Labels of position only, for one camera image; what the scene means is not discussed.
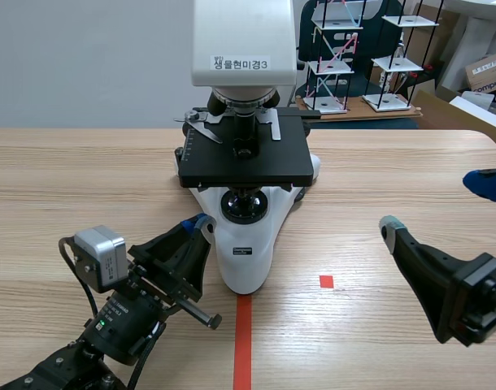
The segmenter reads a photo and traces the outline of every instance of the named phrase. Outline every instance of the red tape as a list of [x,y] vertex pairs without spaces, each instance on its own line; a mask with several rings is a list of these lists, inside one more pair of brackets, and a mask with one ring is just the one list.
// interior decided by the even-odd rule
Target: red tape
[[331,275],[320,276],[320,288],[335,288],[335,282]]
[[251,390],[251,295],[237,296],[233,390]]

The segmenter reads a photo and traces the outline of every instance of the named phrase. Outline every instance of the white sink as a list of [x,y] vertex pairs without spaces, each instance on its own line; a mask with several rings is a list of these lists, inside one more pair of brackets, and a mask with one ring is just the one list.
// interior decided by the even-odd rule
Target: white sink
[[447,49],[455,48],[440,84],[450,90],[467,86],[464,68],[485,57],[496,32],[496,0],[445,0],[445,8],[461,14]]
[[478,19],[496,20],[496,0],[445,0],[445,8]]

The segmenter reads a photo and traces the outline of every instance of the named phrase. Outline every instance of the red tape line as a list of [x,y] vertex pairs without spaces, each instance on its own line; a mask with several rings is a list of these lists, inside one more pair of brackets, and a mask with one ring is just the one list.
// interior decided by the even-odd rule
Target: red tape line
[[233,390],[251,390],[251,295],[237,296]]

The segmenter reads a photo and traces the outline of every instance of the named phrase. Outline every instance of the microscope label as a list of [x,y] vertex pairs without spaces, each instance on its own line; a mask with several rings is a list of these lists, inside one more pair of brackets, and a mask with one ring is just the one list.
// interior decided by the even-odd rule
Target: microscope label
[[252,248],[233,248],[233,254],[240,256],[250,256],[252,254]]
[[267,55],[211,55],[212,71],[271,71],[272,62]]

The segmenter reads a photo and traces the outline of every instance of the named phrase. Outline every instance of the white microscope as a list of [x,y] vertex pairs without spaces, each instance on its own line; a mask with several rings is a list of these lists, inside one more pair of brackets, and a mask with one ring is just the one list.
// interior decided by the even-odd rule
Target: white microscope
[[263,285],[289,210],[319,175],[304,119],[320,113],[276,109],[276,87],[296,75],[292,0],[194,0],[192,82],[212,93],[181,120],[176,170],[217,221],[220,272],[235,293]]

